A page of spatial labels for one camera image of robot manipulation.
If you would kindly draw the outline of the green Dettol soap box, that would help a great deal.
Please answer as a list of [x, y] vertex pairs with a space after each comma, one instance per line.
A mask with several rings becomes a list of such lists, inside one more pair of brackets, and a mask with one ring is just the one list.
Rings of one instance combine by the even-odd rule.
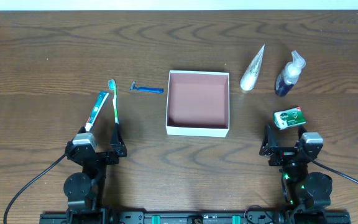
[[273, 120], [279, 130], [301, 126], [306, 123], [300, 107], [274, 112]]

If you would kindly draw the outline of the green white toothpaste tube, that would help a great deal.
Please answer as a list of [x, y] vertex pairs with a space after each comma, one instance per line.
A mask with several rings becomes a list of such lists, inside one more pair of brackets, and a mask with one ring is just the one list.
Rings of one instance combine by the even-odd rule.
[[91, 128], [94, 126], [95, 122], [96, 122], [96, 119], [99, 115], [99, 112], [101, 111], [105, 101], [107, 100], [109, 96], [109, 93], [108, 92], [105, 92], [105, 91], [101, 91], [99, 92], [99, 95], [96, 99], [96, 102], [93, 106], [93, 109], [91, 111], [91, 114], [85, 124], [85, 130], [86, 131], [90, 131]]

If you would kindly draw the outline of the clear pump bottle dark liquid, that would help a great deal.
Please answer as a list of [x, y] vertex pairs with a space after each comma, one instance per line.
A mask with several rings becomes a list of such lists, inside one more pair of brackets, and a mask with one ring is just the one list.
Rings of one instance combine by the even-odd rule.
[[275, 93], [277, 96], [285, 96], [297, 83], [301, 71], [306, 65], [305, 59], [296, 51], [291, 52], [292, 61], [278, 75], [275, 82]]

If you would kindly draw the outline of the white Pantene tube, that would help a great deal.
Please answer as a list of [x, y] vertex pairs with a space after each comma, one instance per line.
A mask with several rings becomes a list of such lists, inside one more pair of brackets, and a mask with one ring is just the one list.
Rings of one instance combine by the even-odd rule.
[[265, 45], [261, 47], [257, 55], [252, 59], [247, 70], [244, 72], [239, 83], [242, 91], [251, 91], [255, 87], [262, 66], [264, 49]]

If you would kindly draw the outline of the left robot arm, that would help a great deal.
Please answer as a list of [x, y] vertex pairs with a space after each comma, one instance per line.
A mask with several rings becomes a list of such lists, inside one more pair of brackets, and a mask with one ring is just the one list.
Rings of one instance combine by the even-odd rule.
[[67, 159], [82, 167], [70, 175], [63, 191], [68, 199], [67, 223], [107, 223], [109, 210], [101, 206], [107, 166], [116, 165], [127, 156], [127, 148], [115, 124], [110, 140], [111, 149], [96, 152], [97, 141], [82, 127], [65, 148]]

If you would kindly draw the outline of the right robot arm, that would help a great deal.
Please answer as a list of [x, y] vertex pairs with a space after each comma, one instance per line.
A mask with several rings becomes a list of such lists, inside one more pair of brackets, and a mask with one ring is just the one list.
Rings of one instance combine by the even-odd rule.
[[279, 146], [271, 127], [265, 126], [259, 154], [269, 156], [268, 164], [280, 168], [285, 201], [291, 206], [278, 221], [326, 221], [324, 209], [331, 204], [332, 178], [321, 172], [308, 171], [308, 164], [317, 158], [322, 147], [321, 135], [308, 132], [303, 126], [298, 127], [298, 140], [294, 146]]

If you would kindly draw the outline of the green white toothbrush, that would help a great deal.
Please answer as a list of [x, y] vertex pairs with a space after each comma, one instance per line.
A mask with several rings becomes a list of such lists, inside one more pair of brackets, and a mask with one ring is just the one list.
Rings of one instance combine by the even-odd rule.
[[119, 117], [117, 112], [117, 85], [115, 79], [111, 79], [108, 81], [108, 87], [111, 91], [114, 92], [113, 99], [112, 99], [112, 105], [114, 108], [114, 120], [115, 123], [119, 124]]

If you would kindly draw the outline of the blue disposable razor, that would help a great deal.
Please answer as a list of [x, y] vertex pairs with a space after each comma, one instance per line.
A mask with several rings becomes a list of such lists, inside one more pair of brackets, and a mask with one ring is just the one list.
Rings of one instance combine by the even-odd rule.
[[142, 91], [142, 92], [148, 92], [148, 93], [163, 93], [164, 89], [163, 88], [151, 88], [151, 87], [136, 87], [135, 85], [135, 81], [132, 82], [131, 87], [129, 88], [130, 91], [132, 90], [137, 90], [137, 91]]

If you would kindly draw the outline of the white cardboard box pink inside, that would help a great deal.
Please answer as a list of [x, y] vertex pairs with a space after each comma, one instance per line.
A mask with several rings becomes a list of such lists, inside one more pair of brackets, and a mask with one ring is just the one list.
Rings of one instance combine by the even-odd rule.
[[230, 128], [229, 74], [169, 71], [165, 127], [168, 135], [226, 137]]

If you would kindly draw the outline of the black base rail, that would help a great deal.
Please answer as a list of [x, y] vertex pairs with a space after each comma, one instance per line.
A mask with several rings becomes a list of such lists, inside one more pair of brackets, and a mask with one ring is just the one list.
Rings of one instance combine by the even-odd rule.
[[241, 223], [289, 223], [290, 216], [280, 212], [248, 210], [244, 213], [144, 213], [107, 212], [88, 214], [46, 213], [41, 214], [41, 224], [64, 223], [117, 223], [117, 224], [241, 224]]

